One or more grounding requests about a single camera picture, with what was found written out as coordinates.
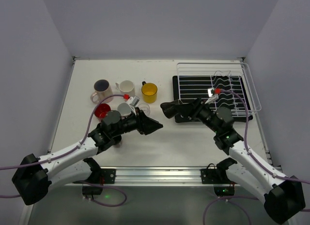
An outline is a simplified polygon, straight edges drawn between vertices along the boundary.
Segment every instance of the white mug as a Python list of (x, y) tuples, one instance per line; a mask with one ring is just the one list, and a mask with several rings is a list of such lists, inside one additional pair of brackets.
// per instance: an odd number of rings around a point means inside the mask
[(132, 81), (125, 80), (121, 83), (115, 83), (117, 89), (123, 94), (128, 94), (130, 97), (135, 96), (135, 84)]
[(132, 112), (132, 108), (127, 103), (119, 104), (117, 110), (121, 114), (122, 118), (126, 118)]

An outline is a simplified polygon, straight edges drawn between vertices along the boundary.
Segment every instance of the red mug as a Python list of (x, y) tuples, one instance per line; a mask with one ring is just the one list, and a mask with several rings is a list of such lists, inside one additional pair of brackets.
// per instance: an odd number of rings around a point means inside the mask
[(97, 119), (101, 121), (110, 110), (111, 107), (108, 104), (102, 103), (97, 107), (94, 114), (97, 117)]

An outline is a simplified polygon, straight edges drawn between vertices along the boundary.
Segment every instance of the drying rack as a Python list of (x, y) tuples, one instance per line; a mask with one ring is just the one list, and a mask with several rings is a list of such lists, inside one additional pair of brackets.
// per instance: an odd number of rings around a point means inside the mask
[[(261, 110), (254, 82), (247, 63), (232, 61), (217, 63), (178, 63), (179, 97), (183, 103), (195, 98), (208, 99), (208, 88), (221, 88), (237, 93), (246, 103), (249, 115)], [(210, 108), (228, 107), (233, 117), (245, 117), (246, 111), (241, 101), (233, 94), (222, 93)]]

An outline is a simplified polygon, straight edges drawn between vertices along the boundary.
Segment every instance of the mug handle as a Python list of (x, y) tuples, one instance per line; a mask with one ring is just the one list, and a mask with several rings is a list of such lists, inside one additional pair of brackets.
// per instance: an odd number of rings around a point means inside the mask
[(100, 102), (100, 100), (99, 100), (99, 97), (98, 97), (98, 99), (97, 100), (93, 100), (93, 98), (95, 97), (95, 96), (97, 96), (97, 92), (94, 92), (94, 93), (92, 93), (92, 95), (91, 95), (91, 101), (93, 102), (93, 103), (95, 103), (95, 104), (98, 104), (99, 102)]

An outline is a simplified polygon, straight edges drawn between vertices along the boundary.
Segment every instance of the cable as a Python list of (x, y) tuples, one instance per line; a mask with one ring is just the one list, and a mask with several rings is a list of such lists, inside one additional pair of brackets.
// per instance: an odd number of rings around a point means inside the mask
[[(255, 198), (255, 197), (249, 197), (249, 196), (224, 196), (224, 197), (216, 198), (216, 199), (214, 199), (213, 201), (211, 201), (211, 202), (206, 206), (206, 208), (204, 209), (203, 218), (202, 218), (202, 223), (203, 223), (203, 225), (206, 224), (206, 223), (205, 223), (205, 216), (206, 216), (206, 214), (207, 214), (208, 209), (210, 208), (210, 206), (211, 206), (213, 203), (215, 203), (215, 202), (217, 202), (217, 201), (219, 201), (219, 200), (226, 200), (226, 199), (232, 199), (232, 198), (245, 198), (245, 199), (258, 200), (258, 199)], [(247, 216), (248, 219), (249, 219), (249, 215), (248, 215), (248, 213), (245, 211), (245, 209), (243, 209), (243, 208), (242, 208), (241, 206), (239, 206), (239, 205), (237, 205), (237, 206), (238, 206), (242, 211), (245, 212), (246, 216)]]
[[(104, 98), (103, 100), (101, 100), (96, 106), (95, 108), (93, 109), (92, 113), (91, 113), (91, 117), (88, 121), (88, 125), (87, 125), (87, 129), (86, 129), (86, 133), (83, 137), (83, 139), (81, 140), (80, 144), (83, 144), (84, 141), (86, 140), (87, 138), (87, 135), (88, 135), (88, 131), (89, 131), (89, 128), (91, 126), (91, 122), (92, 122), (92, 117), (96, 111), (96, 109), (98, 108), (98, 106), (103, 103), (106, 99), (108, 98), (111, 98), (111, 97), (116, 97), (116, 96), (119, 96), (119, 97), (123, 97), (124, 95), (123, 94), (112, 94), (106, 98)], [(0, 170), (7, 170), (7, 169), (15, 169), (15, 168), (25, 168), (25, 167), (30, 167), (30, 166), (34, 166), (34, 165), (40, 165), (40, 164), (43, 164), (43, 163), (46, 163), (46, 162), (49, 162), (49, 161), (55, 161), (57, 159), (60, 159), (66, 155), (69, 155), (71, 153), (73, 153), (75, 150), (77, 150), (79, 148), (79, 146), (75, 146), (73, 149), (69, 150), (68, 152), (62, 154), (62, 155), (59, 155), (59, 156), (56, 156), (56, 157), (53, 157), (51, 158), (50, 160), (44, 160), (44, 161), (38, 161), (38, 162), (35, 162), (35, 163), (31, 163), (31, 164), (26, 164), (26, 165), (13, 165), (13, 166), (5, 166), (5, 167), (0, 167)]]
[(248, 224), (249, 224), (249, 225), (252, 225), (251, 218), (250, 218), (249, 214), (247, 213), (247, 211), (246, 211), (244, 208), (242, 208), (239, 204), (237, 204), (237, 203), (235, 203), (235, 202), (230, 202), (230, 201), (228, 201), (228, 202), (229, 202), (230, 204), (233, 204), (233, 205), (239, 207), (239, 209), (242, 210), (242, 211), (244, 212), (244, 214), (246, 214), (246, 216), (247, 216), (247, 218), (248, 218)]
[(0, 198), (16, 198), (20, 197), (20, 195), (0, 195)]
[(94, 203), (97, 203), (97, 204), (99, 204), (101, 206), (104, 206), (104, 207), (119, 207), (119, 206), (123, 205), (127, 201), (127, 194), (124, 191), (122, 191), (122, 190), (120, 190), (118, 188), (115, 188), (115, 187), (112, 187), (112, 186), (96, 185), (96, 184), (88, 183), (88, 182), (83, 181), (83, 180), (79, 181), (79, 183), (91, 185), (93, 187), (98, 187), (98, 188), (102, 188), (102, 189), (113, 189), (113, 190), (116, 190), (116, 191), (120, 192), (122, 195), (124, 195), (124, 200), (121, 203), (115, 204), (115, 205), (102, 203), (102, 202), (99, 202), (99, 201), (97, 201), (95, 199), (91, 199), (91, 198), (89, 198), (87, 196), (85, 197), (86, 199), (88, 199), (88, 200), (90, 200), (90, 201), (92, 201)]
[(210, 166), (212, 166), (212, 165), (213, 165), (213, 167), (215, 168), (215, 164), (210, 163), (210, 164), (207, 166), (206, 170), (208, 170), (208, 168), (210, 168)]
[[(245, 129), (245, 132), (244, 132), (244, 145), (245, 145), (245, 148), (247, 150), (247, 152), (249, 151), (248, 149), (248, 141), (247, 141), (247, 135), (248, 135), (248, 107), (246, 105), (246, 103), (244, 102), (244, 100), (239, 96), (239, 94), (233, 92), (233, 91), (229, 91), (229, 90), (222, 90), (220, 89), (220, 92), (222, 93), (231, 93), (233, 94), (234, 96), (236, 96), (243, 104), (245, 110), (246, 110), (246, 129)], [(278, 176), (278, 175), (274, 175), (273, 172), (269, 171), (269, 169), (267, 169), (262, 163), (259, 162), (259, 160), (257, 160), (257, 158), (251, 153), (251, 152), (248, 152), (248, 154), (250, 155), (250, 157), (252, 157), (252, 159), (264, 170), (266, 171), (267, 173), (269, 173), (270, 175), (274, 176), (275, 178), (278, 178), (278, 179), (282, 179), (282, 180), (290, 180), (290, 181), (296, 181), (296, 182), (302, 182), (302, 183), (306, 183), (306, 184), (310, 184), (310, 181), (309, 180), (300, 180), (300, 179), (293, 179), (293, 178), (288, 178), (288, 177), (281, 177), (281, 176)]]

